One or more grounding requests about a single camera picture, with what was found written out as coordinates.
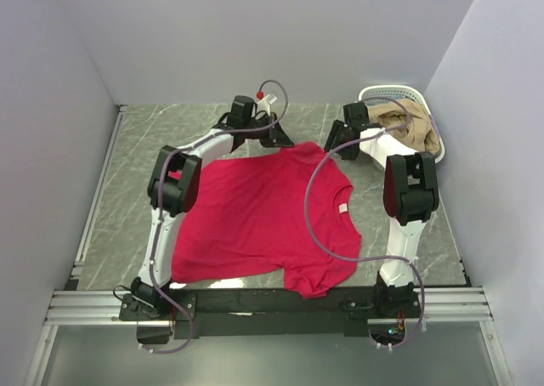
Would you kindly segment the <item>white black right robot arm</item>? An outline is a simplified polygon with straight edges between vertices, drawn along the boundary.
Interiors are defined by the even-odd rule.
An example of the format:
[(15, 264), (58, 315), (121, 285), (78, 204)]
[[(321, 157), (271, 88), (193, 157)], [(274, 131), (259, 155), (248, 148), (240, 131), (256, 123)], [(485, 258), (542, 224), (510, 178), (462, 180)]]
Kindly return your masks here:
[(371, 308), (384, 317), (418, 308), (413, 268), (424, 227), (439, 206), (433, 154), (399, 142), (370, 119), (362, 101), (345, 105), (342, 121), (333, 122), (324, 146), (324, 151), (331, 150), (343, 160), (354, 160), (363, 152), (385, 171), (382, 202), (389, 216), (388, 244)]

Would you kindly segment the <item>red t-shirt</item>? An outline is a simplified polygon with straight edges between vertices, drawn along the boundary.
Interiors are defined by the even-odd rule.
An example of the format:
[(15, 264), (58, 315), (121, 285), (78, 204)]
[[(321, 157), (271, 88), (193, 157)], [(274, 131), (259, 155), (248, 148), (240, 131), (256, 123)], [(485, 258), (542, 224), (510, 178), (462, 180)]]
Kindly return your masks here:
[(283, 272), (285, 289), (318, 298), (355, 271), (361, 236), (348, 213), (353, 191), (313, 142), (265, 156), (217, 160), (179, 229), (172, 279), (189, 284)]

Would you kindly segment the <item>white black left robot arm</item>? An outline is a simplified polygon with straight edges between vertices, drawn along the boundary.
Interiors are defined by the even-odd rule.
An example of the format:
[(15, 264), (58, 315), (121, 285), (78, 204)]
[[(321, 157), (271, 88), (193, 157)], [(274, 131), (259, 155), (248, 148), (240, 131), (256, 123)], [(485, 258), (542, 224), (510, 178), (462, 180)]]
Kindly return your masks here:
[(196, 204), (201, 171), (246, 140), (263, 147), (292, 147), (271, 108), (274, 94), (258, 92), (257, 98), (237, 95), (204, 136), (187, 145), (163, 146), (150, 176), (147, 194), (151, 205), (150, 236), (144, 262), (130, 286), (132, 301), (152, 320), (172, 309), (167, 291), (172, 279), (173, 250), (185, 215)]

